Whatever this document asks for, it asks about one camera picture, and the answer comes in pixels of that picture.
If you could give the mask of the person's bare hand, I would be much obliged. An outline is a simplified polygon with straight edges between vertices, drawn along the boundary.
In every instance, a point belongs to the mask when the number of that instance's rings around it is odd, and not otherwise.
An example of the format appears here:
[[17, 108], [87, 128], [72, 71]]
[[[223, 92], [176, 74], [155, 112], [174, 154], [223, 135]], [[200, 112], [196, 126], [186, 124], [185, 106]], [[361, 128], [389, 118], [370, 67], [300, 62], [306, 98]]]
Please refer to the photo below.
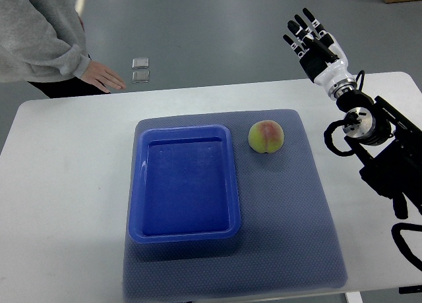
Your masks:
[[109, 67], [97, 62], [90, 61], [80, 79], [95, 86], [105, 94], [110, 94], [109, 88], [124, 90], [127, 86], [123, 79]]

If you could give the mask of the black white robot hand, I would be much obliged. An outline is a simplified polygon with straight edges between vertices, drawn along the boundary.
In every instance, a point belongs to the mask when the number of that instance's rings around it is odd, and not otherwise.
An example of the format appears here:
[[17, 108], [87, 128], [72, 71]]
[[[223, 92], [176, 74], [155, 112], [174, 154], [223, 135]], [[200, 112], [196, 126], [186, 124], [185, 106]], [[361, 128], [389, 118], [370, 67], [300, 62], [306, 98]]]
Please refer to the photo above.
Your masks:
[[287, 22], [290, 34], [283, 39], [299, 59], [309, 80], [322, 87], [330, 99], [357, 88], [355, 77], [348, 71], [348, 59], [335, 37], [307, 8]]

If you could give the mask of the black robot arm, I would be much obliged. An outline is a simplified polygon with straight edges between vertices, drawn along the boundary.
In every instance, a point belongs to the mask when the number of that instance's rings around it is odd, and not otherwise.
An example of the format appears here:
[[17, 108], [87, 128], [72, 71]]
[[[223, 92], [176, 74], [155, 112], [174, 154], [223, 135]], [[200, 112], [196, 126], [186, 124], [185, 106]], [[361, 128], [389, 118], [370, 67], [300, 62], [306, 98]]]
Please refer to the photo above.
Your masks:
[[345, 116], [324, 131], [324, 143], [340, 157], [356, 156], [359, 174], [378, 195], [392, 200], [398, 219], [407, 203], [421, 209], [421, 130], [385, 99], [362, 91], [364, 71], [336, 105]]

